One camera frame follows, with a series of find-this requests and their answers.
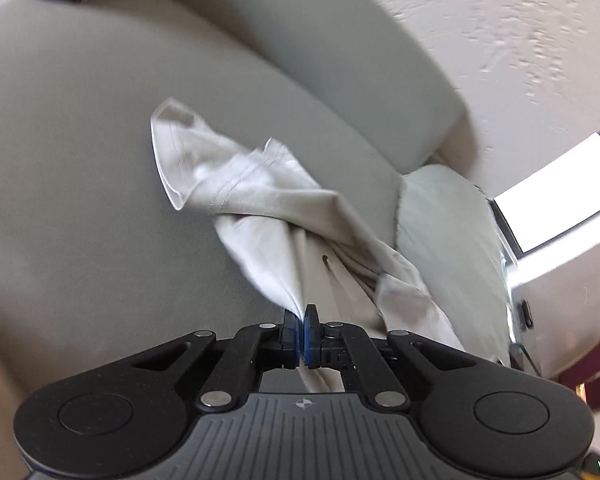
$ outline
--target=textured white wall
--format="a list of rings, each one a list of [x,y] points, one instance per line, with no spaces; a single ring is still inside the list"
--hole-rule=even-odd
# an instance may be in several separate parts
[[[468,104],[443,147],[496,196],[600,128],[600,0],[376,0]]]

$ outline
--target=white towel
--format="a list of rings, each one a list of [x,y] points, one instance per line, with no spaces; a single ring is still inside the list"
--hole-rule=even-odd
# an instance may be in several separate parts
[[[174,99],[154,112],[151,126],[174,208],[212,215],[227,251],[268,300],[300,319],[314,303],[321,322],[357,324],[372,337],[404,329],[463,349],[417,269],[286,146],[269,139],[250,151]],[[302,375],[313,391],[342,388],[337,373]]]

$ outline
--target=window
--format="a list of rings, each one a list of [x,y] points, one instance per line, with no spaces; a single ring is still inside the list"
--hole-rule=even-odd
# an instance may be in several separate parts
[[[517,258],[600,212],[600,134],[593,134],[491,202]]]

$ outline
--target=metal screw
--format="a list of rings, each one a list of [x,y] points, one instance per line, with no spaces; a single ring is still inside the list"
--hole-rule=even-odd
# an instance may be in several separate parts
[[[375,402],[386,408],[394,408],[404,404],[407,398],[400,392],[380,392],[374,397]]]
[[[218,408],[219,406],[226,406],[231,402],[231,395],[222,390],[211,390],[200,397],[200,401],[205,406],[210,408]]]

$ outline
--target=circular button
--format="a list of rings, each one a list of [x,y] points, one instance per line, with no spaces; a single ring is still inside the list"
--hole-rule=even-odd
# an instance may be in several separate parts
[[[210,392],[202,394],[200,401],[205,406],[210,408],[219,408],[220,406],[226,406],[231,402],[231,395],[222,390],[212,390]]]
[[[400,406],[407,401],[407,398],[400,392],[380,392],[374,397],[375,402],[386,408],[394,408]]]
[[[505,434],[532,433],[549,420],[544,402],[520,392],[497,392],[479,399],[475,417],[487,428]]]
[[[68,430],[93,436],[122,428],[133,414],[133,406],[125,397],[97,393],[69,400],[60,409],[59,418]]]

